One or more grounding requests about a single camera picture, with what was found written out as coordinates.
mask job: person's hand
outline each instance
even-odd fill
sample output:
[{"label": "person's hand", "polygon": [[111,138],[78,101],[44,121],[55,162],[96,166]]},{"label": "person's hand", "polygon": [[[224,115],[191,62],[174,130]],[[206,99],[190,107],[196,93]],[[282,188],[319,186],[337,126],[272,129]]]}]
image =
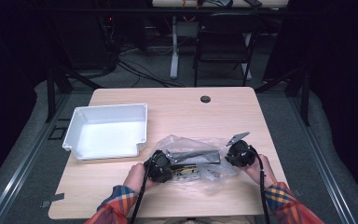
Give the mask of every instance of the person's hand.
[{"label": "person's hand", "polygon": [[[139,162],[138,164],[131,167],[123,185],[139,193],[141,191],[142,184],[144,183],[144,175],[144,165]],[[148,190],[156,185],[158,185],[157,182],[153,182],[147,178],[145,190]]]},{"label": "person's hand", "polygon": [[[264,155],[258,155],[263,162],[264,167],[264,188],[268,188],[272,184],[278,182],[272,172],[271,165],[269,165],[269,158]],[[255,183],[260,184],[260,163],[255,158],[255,162],[250,166],[240,167],[248,176],[250,176]]]}]

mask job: orange plaid shirt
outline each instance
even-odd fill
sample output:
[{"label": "orange plaid shirt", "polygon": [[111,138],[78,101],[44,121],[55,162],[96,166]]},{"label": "orange plaid shirt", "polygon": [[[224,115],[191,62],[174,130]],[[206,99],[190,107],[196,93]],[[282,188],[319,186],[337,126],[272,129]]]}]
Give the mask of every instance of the orange plaid shirt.
[{"label": "orange plaid shirt", "polygon": [[[137,199],[138,194],[132,189],[125,186],[115,186],[112,195],[102,202],[97,213],[86,223],[127,223],[127,214]],[[283,182],[275,183],[266,188],[266,200],[269,209],[277,216],[279,223],[322,223],[315,214],[293,196],[292,191]]]}]

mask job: white box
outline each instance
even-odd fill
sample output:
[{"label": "white box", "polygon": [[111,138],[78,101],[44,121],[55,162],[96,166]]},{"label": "white box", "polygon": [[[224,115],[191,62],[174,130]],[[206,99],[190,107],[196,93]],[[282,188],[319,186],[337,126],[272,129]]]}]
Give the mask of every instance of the white box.
[{"label": "white box", "polygon": [[78,160],[136,157],[146,129],[147,104],[77,107],[62,147]]}]

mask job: black device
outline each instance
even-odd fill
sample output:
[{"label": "black device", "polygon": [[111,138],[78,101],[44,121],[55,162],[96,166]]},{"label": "black device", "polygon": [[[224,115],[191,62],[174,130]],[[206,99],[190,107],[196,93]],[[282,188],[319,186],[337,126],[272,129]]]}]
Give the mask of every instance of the black device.
[{"label": "black device", "polygon": [[233,166],[243,167],[252,165],[255,162],[256,155],[257,152],[252,146],[240,140],[231,145],[225,159]]},{"label": "black device", "polygon": [[172,179],[171,161],[164,152],[156,150],[155,154],[144,163],[147,177],[153,182],[165,183]]}]

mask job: plastic bag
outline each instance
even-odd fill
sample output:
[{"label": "plastic bag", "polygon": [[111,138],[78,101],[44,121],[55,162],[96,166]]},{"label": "plastic bag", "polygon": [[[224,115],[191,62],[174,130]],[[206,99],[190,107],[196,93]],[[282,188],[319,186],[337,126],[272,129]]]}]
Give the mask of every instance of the plastic bag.
[{"label": "plastic bag", "polygon": [[174,172],[166,184],[178,188],[203,191],[207,194],[220,190],[227,178],[237,175],[239,169],[224,158],[227,139],[189,139],[169,135],[157,142],[155,150],[162,150],[171,161]]}]

